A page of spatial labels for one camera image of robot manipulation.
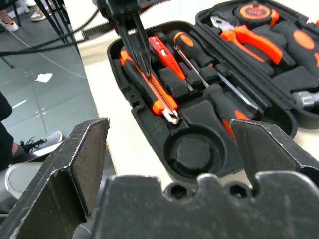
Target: black pants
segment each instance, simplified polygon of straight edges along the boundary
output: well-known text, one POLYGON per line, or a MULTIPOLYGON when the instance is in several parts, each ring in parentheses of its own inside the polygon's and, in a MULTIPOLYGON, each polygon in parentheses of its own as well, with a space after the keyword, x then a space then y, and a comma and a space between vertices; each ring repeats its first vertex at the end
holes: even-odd
MULTIPOLYGON (((9 117, 12 107, 0 92, 0 121, 9 117)), ((12 160, 13 137, 7 132, 4 125, 0 122, 0 171, 8 168, 12 160)))

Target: tool kit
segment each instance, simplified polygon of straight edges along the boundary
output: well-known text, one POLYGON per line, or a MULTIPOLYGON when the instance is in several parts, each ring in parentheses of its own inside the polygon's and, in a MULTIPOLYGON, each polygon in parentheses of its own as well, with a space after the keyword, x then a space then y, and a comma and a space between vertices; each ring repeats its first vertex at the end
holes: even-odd
POLYGON ((276 124, 291 138, 319 128, 319 25, 307 19, 270 0, 234 0, 196 25, 147 29, 149 75, 121 40, 109 47, 117 84, 172 178, 240 171, 231 119, 276 124))

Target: table surface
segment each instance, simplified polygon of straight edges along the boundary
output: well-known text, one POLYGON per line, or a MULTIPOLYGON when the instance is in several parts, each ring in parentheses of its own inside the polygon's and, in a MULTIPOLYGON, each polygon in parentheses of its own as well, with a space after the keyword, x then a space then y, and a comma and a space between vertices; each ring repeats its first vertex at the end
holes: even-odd
MULTIPOLYGON (((91 0, 65 0, 73 29, 82 25, 96 10, 91 0)), ((151 8, 141 16, 145 28, 169 21, 187 21, 195 24, 195 16, 201 10, 211 8, 223 0, 172 0, 151 8)), ((308 16, 311 21, 319 19, 314 0, 278 0, 278 2, 308 16)), ((90 26, 106 22, 99 14, 90 26)), ((99 117, 108 117, 111 128, 108 147, 118 175, 152 175, 161 180, 164 188, 172 182, 152 147, 144 137, 133 115, 132 107, 119 90, 107 56, 108 46, 118 39, 110 32, 100 38, 79 45, 85 72, 98 110, 99 117)), ((319 129, 299 128, 294 141, 319 160, 319 129)), ((222 184, 238 180, 249 184, 244 171, 221 179, 222 184)))

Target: tape measure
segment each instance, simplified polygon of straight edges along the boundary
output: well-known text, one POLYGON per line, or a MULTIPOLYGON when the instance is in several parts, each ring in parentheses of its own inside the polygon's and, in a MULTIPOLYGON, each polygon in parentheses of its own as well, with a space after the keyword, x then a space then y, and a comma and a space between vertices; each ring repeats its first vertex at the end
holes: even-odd
POLYGON ((274 26, 280 17, 275 10, 257 2, 241 5, 235 10, 235 16, 250 29, 266 24, 274 26))

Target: tiled floor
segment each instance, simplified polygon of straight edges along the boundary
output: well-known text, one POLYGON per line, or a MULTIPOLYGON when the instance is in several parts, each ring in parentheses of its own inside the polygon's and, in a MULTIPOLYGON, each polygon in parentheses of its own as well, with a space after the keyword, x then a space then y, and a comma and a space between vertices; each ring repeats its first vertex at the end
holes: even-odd
MULTIPOLYGON (((21 15, 22 27, 15 34, 29 45, 57 37, 47 20, 32 23, 21 15)), ((9 32, 0 34, 0 51, 26 48, 9 32)), ((80 56, 74 47, 44 53, 68 70, 85 76, 80 56)), ((14 107, 12 115, 3 121, 15 142, 28 141, 61 131, 67 137, 75 125, 98 117, 87 79, 74 75, 49 62, 39 54, 9 56, 11 69, 0 60, 0 91, 14 107), (35 81, 39 74, 52 73, 47 82, 35 81)))

